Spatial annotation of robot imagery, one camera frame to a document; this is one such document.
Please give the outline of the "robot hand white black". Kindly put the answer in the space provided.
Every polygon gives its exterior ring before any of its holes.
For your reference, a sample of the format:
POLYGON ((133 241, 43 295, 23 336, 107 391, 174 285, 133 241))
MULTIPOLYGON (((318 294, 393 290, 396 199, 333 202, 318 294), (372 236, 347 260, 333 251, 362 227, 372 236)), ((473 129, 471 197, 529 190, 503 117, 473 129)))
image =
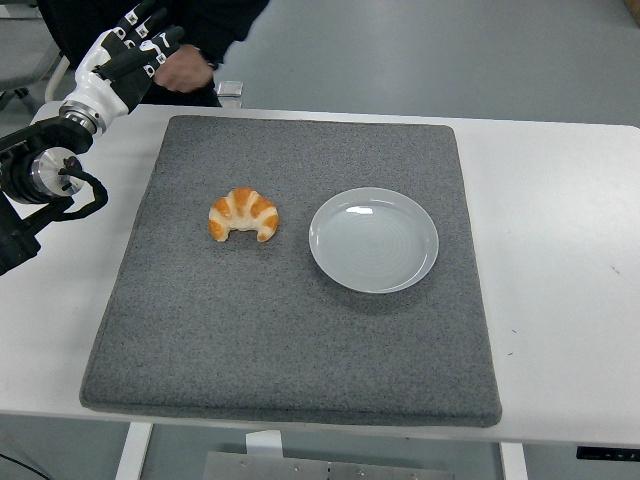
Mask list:
POLYGON ((175 53, 185 31, 168 23, 168 10, 142 1, 101 33, 76 69, 76 88, 63 103, 104 130, 131 113, 159 68, 175 53))

